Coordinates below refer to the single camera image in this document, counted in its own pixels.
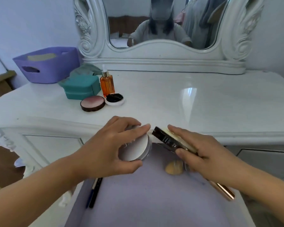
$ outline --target hand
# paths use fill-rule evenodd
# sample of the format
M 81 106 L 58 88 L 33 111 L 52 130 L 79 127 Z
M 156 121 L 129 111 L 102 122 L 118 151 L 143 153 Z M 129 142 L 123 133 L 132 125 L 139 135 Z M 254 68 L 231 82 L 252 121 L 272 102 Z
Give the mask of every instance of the hand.
M 205 179 L 235 189 L 248 177 L 248 164 L 234 156 L 214 137 L 169 125 L 168 129 L 197 149 L 198 155 L 177 149 L 176 154 Z
M 113 117 L 84 146 L 71 155 L 75 172 L 83 180 L 134 173 L 142 161 L 125 162 L 118 158 L 119 148 L 146 134 L 149 124 L 124 131 L 129 125 L 141 123 L 134 118 Z

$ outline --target pen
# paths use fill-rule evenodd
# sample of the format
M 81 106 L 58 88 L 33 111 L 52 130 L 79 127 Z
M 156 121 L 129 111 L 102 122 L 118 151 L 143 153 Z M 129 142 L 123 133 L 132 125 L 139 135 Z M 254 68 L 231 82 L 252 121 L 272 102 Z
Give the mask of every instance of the pen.
M 99 178 L 99 179 L 97 180 L 96 185 L 95 185 L 93 194 L 92 194 L 92 196 L 91 196 L 91 202 L 89 203 L 89 208 L 91 208 L 91 209 L 94 207 L 94 204 L 95 204 L 95 201 L 96 201 L 96 198 L 97 198 L 99 189 L 100 189 L 100 185 L 101 185 L 102 179 L 103 179 L 103 178 Z
M 90 194 L 89 197 L 88 197 L 88 200 L 87 200 L 87 203 L 86 203 L 86 208 L 88 208 L 88 206 L 89 206 L 89 204 L 90 204 L 90 202 L 91 202 L 91 198 L 92 198 L 92 196 L 93 196 L 93 194 L 94 194 L 94 191 L 95 191 L 95 187 L 96 187 L 97 182 L 98 182 L 98 178 L 95 179 L 95 182 L 94 182 L 94 184 L 93 184 L 93 186 L 92 186 L 92 188 L 91 188 L 91 194 Z

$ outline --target woman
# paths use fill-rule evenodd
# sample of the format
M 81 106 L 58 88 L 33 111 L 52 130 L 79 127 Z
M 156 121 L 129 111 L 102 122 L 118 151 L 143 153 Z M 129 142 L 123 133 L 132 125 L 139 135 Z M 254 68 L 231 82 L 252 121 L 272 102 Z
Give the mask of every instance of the woman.
M 167 39 L 192 46 L 184 29 L 174 23 L 174 0 L 151 0 L 151 16 L 142 22 L 127 41 L 129 47 L 144 41 Z
M 74 154 L 1 189 L 0 227 L 27 227 L 63 193 L 85 179 L 134 173 L 142 161 L 121 161 L 118 150 L 146 134 L 151 126 L 125 131 L 132 125 L 141 123 L 115 116 Z M 170 125 L 168 129 L 197 149 L 198 156 L 184 149 L 176 152 L 190 169 L 257 199 L 284 222 L 284 181 L 246 164 L 211 136 Z

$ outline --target purple basket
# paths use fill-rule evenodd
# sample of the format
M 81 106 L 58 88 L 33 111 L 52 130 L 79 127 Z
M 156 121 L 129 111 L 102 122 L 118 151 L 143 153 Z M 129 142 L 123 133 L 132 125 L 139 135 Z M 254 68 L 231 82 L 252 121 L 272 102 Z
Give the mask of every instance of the purple basket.
M 56 57 L 45 61 L 29 61 L 27 56 L 55 53 Z M 80 66 L 75 47 L 50 47 L 13 58 L 28 81 L 38 84 L 53 84 L 69 76 Z

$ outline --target serum bottle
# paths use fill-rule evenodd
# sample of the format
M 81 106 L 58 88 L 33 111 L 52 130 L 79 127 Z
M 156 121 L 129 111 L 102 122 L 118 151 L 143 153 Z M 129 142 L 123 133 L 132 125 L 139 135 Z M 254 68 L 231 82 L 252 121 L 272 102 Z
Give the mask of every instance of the serum bottle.
M 113 76 L 110 75 L 105 68 L 105 65 L 102 65 L 102 77 L 100 78 L 101 88 L 103 91 L 104 97 L 106 97 L 109 94 L 115 93 L 115 87 L 114 87 L 114 80 Z

